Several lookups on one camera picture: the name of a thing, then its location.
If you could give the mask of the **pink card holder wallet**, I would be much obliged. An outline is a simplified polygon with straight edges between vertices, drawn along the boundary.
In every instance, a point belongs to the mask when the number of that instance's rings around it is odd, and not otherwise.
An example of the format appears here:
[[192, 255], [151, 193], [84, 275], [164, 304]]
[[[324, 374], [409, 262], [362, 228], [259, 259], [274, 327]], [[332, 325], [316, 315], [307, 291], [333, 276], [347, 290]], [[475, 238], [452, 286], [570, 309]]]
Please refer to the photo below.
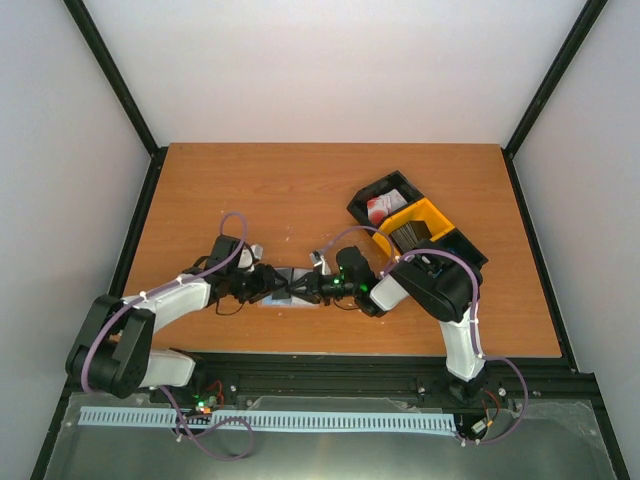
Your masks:
[[[299, 280], [305, 274], [310, 273], [309, 269], [277, 267], [276, 272], [283, 276], [289, 283]], [[316, 308], [318, 304], [307, 302], [298, 297], [292, 296], [284, 289], [280, 289], [259, 301], [261, 307], [273, 308]]]

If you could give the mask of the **white card stack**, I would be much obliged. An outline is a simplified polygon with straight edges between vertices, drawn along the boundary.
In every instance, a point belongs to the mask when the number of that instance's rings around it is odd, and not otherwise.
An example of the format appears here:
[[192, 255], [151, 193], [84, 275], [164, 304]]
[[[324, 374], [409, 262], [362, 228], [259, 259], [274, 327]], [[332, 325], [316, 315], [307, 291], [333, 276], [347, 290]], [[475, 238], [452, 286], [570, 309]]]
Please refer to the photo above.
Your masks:
[[368, 220], [374, 225], [379, 225], [394, 211], [406, 205], [407, 201], [397, 189], [380, 194], [366, 201]]

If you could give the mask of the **dark card stack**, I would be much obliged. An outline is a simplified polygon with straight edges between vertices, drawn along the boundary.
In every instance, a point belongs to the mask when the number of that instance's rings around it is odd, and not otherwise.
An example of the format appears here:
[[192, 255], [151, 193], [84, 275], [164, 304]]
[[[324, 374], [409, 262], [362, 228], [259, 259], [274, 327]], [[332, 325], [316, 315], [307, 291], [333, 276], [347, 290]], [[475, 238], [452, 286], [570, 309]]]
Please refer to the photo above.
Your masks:
[[398, 250], [406, 253], [414, 249], [422, 240], [430, 240], [432, 234], [425, 221], [412, 220], [392, 231], [389, 236]]

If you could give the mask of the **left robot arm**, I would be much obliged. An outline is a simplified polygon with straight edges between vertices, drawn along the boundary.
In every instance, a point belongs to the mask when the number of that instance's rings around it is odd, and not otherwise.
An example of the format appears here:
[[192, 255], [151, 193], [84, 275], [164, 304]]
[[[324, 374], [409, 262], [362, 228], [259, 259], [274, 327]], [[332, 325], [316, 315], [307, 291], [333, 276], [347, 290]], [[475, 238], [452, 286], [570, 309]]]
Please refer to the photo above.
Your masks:
[[86, 392], [126, 398], [142, 388], [172, 387], [186, 402], [201, 400], [208, 378], [187, 353], [154, 350], [153, 337], [182, 317], [217, 305], [227, 296], [241, 306], [287, 286], [262, 248], [220, 235], [209, 255], [176, 279], [124, 298], [108, 294], [92, 303], [67, 356], [65, 370]]

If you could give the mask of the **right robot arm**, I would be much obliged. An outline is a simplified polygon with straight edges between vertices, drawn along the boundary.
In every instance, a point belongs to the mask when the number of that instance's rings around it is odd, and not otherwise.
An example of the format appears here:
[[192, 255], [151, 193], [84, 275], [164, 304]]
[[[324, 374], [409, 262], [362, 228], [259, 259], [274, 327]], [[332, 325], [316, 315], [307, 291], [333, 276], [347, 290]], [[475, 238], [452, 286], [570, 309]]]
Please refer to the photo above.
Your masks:
[[482, 283], [477, 267], [430, 241], [420, 242], [380, 274], [355, 246], [341, 249], [336, 262], [337, 273], [316, 266], [290, 283], [288, 293], [325, 305], [350, 297], [370, 317], [381, 317], [412, 299], [440, 325], [450, 389], [472, 396], [483, 387], [487, 373], [477, 326]]

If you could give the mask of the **small electronics board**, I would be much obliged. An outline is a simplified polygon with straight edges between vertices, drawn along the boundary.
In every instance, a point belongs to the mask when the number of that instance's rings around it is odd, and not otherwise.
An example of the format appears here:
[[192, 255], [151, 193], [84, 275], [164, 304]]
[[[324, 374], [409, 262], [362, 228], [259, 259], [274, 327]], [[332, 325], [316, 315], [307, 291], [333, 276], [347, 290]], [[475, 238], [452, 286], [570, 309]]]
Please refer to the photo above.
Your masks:
[[194, 411], [200, 415], [211, 415], [224, 407], [225, 398], [222, 391], [206, 392], [195, 396]]

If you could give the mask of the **black bin left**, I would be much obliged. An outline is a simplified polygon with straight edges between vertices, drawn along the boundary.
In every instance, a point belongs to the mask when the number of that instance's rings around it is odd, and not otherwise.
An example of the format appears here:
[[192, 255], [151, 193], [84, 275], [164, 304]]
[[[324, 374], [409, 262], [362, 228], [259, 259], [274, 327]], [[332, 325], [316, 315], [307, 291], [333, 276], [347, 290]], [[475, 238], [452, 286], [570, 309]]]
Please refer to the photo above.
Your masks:
[[347, 205], [358, 224], [379, 227], [390, 216], [424, 195], [398, 170], [360, 189]]

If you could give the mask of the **black bin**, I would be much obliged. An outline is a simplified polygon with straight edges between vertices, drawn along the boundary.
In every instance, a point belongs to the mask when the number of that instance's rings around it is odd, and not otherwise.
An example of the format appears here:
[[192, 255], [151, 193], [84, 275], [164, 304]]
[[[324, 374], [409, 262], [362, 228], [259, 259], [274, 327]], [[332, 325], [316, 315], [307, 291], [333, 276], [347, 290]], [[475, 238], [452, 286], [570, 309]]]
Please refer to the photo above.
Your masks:
[[424, 195], [398, 170], [360, 189], [347, 205], [358, 224], [379, 227], [390, 216]]
[[457, 228], [438, 239], [436, 244], [464, 260], [479, 276], [482, 267], [488, 263], [488, 258]]

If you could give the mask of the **yellow bin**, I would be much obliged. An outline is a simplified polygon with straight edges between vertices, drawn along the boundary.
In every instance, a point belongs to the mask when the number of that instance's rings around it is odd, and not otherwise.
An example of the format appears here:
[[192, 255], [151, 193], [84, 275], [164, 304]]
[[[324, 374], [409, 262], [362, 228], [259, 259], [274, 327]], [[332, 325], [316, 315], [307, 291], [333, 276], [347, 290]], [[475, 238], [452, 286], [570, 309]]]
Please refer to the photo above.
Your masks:
[[430, 200], [422, 198], [387, 216], [376, 228], [391, 239], [397, 252], [406, 253], [422, 240], [436, 242], [455, 226]]

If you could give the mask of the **black bin right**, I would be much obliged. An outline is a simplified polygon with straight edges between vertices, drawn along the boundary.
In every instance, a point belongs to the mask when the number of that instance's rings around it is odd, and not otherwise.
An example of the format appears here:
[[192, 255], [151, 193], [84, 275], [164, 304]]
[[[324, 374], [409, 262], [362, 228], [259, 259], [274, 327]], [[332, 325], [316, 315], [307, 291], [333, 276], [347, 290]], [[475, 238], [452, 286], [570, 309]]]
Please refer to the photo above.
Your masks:
[[488, 263], [488, 258], [457, 228], [438, 239], [436, 244], [464, 260], [479, 276], [482, 267]]

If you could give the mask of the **grey connector plug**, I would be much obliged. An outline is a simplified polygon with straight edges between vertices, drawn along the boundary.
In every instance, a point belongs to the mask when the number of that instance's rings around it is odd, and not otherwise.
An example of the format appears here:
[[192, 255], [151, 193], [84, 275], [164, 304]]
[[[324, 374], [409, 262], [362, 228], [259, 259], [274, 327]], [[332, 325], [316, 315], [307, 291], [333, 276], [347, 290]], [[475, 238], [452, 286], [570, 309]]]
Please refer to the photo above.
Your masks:
[[476, 438], [483, 438], [492, 424], [491, 419], [480, 419], [471, 426], [471, 433]]

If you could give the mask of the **black aluminium rail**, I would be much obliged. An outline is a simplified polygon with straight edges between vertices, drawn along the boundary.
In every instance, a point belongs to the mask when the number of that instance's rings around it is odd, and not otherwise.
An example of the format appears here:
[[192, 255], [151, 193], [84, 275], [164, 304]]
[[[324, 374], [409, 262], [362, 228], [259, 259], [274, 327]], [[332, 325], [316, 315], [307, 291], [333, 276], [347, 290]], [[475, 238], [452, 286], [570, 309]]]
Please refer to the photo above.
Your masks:
[[603, 400], [594, 375], [579, 373], [560, 359], [491, 361], [465, 387], [447, 373], [439, 357], [231, 354], [194, 352], [191, 380], [171, 393], [184, 407], [222, 393], [228, 406], [262, 396], [389, 398], [411, 406], [473, 411], [482, 400], [514, 407], [536, 401]]

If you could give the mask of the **left black frame post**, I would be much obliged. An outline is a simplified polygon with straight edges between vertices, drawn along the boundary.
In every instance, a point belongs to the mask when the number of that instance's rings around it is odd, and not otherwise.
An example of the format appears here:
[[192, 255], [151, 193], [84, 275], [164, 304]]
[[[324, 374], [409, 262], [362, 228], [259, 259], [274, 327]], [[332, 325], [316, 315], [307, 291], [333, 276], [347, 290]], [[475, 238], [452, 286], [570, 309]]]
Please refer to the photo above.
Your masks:
[[166, 149], [161, 147], [154, 138], [85, 2], [81, 0], [64, 0], [63, 4], [96, 60], [144, 150], [153, 162], [163, 162]]

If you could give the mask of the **black frame post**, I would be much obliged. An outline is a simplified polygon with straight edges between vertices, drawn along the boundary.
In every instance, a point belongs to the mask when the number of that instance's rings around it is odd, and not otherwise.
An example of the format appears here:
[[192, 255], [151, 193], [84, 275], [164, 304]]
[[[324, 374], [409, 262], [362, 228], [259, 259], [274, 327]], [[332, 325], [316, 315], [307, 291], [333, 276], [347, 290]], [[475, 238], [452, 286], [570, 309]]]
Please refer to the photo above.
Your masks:
[[81, 0], [64, 0], [63, 4], [96, 60], [144, 150], [153, 162], [163, 162], [166, 149], [161, 147], [154, 138], [85, 2]]
[[506, 162], [514, 160], [607, 3], [607, 0], [588, 0], [584, 3], [514, 132], [502, 148]]

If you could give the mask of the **right black frame post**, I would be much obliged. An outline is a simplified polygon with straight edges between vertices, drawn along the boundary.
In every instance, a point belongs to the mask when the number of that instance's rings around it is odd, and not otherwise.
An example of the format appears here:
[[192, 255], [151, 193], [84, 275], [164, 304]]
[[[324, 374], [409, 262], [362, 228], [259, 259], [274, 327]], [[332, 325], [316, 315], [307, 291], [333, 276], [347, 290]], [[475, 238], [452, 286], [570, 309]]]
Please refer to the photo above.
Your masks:
[[588, 0], [584, 3], [514, 132], [502, 148], [506, 162], [514, 160], [607, 3], [607, 0]]

